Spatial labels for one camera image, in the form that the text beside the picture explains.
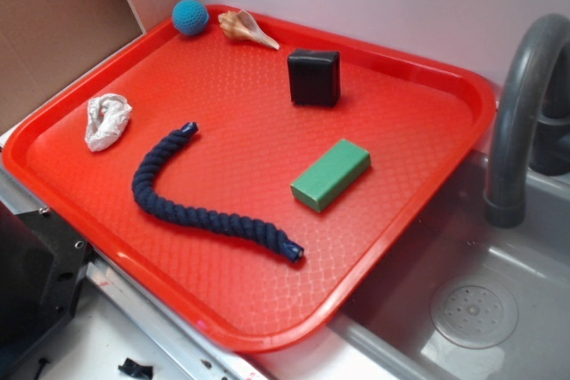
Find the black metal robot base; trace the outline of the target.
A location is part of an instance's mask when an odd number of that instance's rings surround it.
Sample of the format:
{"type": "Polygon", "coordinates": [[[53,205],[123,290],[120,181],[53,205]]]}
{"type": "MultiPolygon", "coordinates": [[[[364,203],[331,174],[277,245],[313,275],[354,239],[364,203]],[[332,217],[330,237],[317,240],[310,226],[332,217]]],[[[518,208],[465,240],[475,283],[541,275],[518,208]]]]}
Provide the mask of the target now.
{"type": "Polygon", "coordinates": [[[1,206],[1,377],[75,317],[92,247],[54,211],[1,206]]]}

